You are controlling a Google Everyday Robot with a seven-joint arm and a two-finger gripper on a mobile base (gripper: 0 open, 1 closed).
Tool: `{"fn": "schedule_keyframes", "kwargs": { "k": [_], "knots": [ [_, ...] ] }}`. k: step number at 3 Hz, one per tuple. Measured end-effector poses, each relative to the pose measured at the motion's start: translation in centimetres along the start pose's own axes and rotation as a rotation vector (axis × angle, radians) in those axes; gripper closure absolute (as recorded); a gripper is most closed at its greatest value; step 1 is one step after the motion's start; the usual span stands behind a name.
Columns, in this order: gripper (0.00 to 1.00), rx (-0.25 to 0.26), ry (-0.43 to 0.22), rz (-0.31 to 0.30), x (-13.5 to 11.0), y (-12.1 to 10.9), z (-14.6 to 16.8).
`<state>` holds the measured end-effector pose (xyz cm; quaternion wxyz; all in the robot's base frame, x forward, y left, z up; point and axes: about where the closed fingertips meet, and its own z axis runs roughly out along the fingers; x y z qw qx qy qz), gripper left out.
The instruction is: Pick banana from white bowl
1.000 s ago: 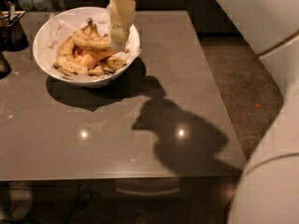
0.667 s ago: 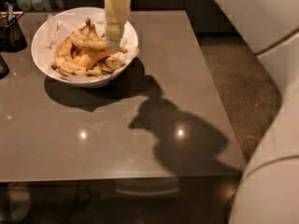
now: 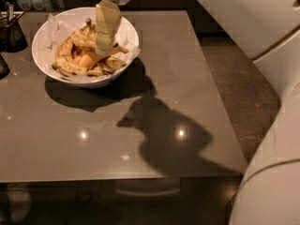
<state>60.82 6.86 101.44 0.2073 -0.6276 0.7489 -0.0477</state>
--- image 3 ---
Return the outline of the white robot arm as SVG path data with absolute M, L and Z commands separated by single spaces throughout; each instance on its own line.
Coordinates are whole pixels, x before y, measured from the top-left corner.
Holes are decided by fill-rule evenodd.
M 112 202 L 105 225 L 299 225 L 299 0 L 132 0 L 184 9 L 249 165 L 185 179 L 176 202 Z

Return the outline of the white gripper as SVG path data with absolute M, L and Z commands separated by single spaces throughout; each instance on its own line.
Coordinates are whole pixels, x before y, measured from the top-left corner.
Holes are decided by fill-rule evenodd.
M 122 18 L 119 6 L 126 5 L 129 1 L 102 0 L 96 5 L 95 50 L 99 55 L 107 56 L 113 47 L 114 38 Z

